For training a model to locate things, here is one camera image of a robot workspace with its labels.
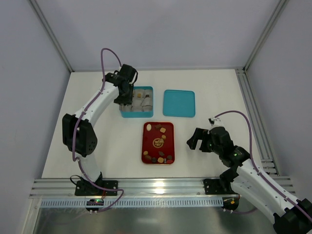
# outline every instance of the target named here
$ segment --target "robotic arm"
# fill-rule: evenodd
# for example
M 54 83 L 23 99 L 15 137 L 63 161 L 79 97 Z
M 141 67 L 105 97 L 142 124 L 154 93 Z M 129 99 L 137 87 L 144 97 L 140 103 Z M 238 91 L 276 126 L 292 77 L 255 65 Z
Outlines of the robotic arm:
M 300 201 L 284 190 L 245 149 L 235 146 L 219 118 L 209 121 L 211 129 L 196 128 L 187 144 L 194 150 L 198 140 L 202 140 L 199 150 L 219 155 L 229 168 L 219 179 L 224 191 L 233 190 L 244 196 L 271 221 L 277 234 L 306 234 L 311 230 L 312 204 L 307 199 Z
M 119 105 L 132 103 L 134 82 L 130 82 L 133 81 L 134 77 L 136 77 L 134 81 L 136 82 L 136 69 L 126 64 L 121 67 L 120 71 L 106 74 L 104 89 L 101 91 L 101 88 L 99 88 L 80 110 L 74 115 L 66 114 L 62 119 L 63 143 L 72 152 L 75 125 L 79 119 L 78 117 L 82 116 L 76 133 L 76 158 L 73 158 L 73 160 L 78 159 L 80 161 L 83 171 L 98 186 L 101 186 L 102 174 L 94 155 L 98 139 L 93 128 L 100 115 L 112 101 Z

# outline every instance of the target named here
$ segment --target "purple cable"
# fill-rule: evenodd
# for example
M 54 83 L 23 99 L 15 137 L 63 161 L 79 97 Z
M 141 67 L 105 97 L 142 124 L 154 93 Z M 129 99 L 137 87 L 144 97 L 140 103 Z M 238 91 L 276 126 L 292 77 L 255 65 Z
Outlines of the purple cable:
M 245 116 L 242 112 L 240 111 L 225 111 L 222 112 L 219 115 L 216 115 L 215 118 L 222 116 L 224 114 L 227 113 L 238 113 L 240 115 L 242 115 L 244 117 L 244 119 L 247 122 L 248 125 L 248 130 L 249 130 L 249 151 L 250 151 L 250 159 L 252 161 L 253 167 L 254 169 L 257 171 L 257 173 L 259 174 L 259 176 L 261 176 L 261 178 L 267 182 L 268 185 L 270 185 L 278 194 L 280 194 L 284 199 L 286 199 L 288 202 L 290 202 L 293 206 L 295 206 L 311 223 L 312 223 L 312 217 L 310 217 L 300 206 L 298 206 L 294 201 L 292 201 L 291 199 L 289 199 L 285 194 L 283 194 L 277 187 L 275 187 L 260 171 L 259 169 L 256 167 L 256 164 L 254 162 L 254 157 L 253 157 L 253 137 L 252 137 L 252 128 L 251 125 L 249 123 L 249 120 L 247 118 L 247 116 Z
M 76 122 L 76 124 L 75 124 L 74 133 L 73 133 L 73 147 L 72 147 L 73 161 L 74 161 L 74 162 L 78 159 L 77 157 L 75 157 L 75 150 L 76 150 L 77 128 L 78 128 L 78 126 L 79 126 L 79 123 L 80 123 L 82 117 L 85 115 L 86 111 L 89 109 L 89 107 L 96 101 L 96 99 L 101 95 L 102 91 L 104 90 L 104 86 L 105 86 L 105 70 L 104 70 L 104 62 L 103 62 L 103 51 L 104 51 L 104 50 L 108 50 L 108 51 L 112 52 L 112 53 L 116 56 L 116 58 L 117 58 L 117 60 L 118 60 L 118 62 L 119 62 L 119 65 L 120 65 L 120 67 L 121 67 L 120 59 L 118 58 L 117 54 L 116 54 L 114 51 L 112 51 L 111 49 L 108 49 L 108 48 L 103 48 L 103 49 L 101 50 L 101 66 L 102 66 L 102 72 L 103 72 L 102 87 L 101 87 L 100 91 L 98 92 L 98 94 L 97 94 L 97 95 L 87 104 L 87 106 L 84 108 L 84 110 L 82 111 L 81 115 L 79 116 L 79 118 L 78 118 L 78 120 L 77 120 L 77 122 Z M 85 178 L 86 178 L 94 187 L 96 187 L 96 188 L 98 188 L 98 189 L 101 189 L 101 190 L 104 190 L 104 191 L 111 191 L 111 192 L 118 192 L 118 191 L 121 191 L 121 195 L 120 195 L 111 205 L 109 205 L 108 207 L 105 207 L 105 208 L 99 210 L 98 213 L 108 210 L 109 208 L 111 208 L 113 205 L 115 205 L 115 204 L 121 199 L 121 197 L 122 197 L 122 195 L 123 195 L 123 193 L 124 193 L 124 190 L 123 190 L 123 189 L 106 189 L 106 188 L 102 188 L 102 187 L 96 185 L 96 184 L 93 183 L 93 181 L 88 177 L 88 175 L 86 174 L 86 172 L 85 172 L 84 169 L 82 168 L 81 163 L 80 163 L 79 160 L 78 160 L 78 165 L 79 165 L 79 168 L 80 168 L 80 170 L 81 170 L 81 173 L 85 176 Z

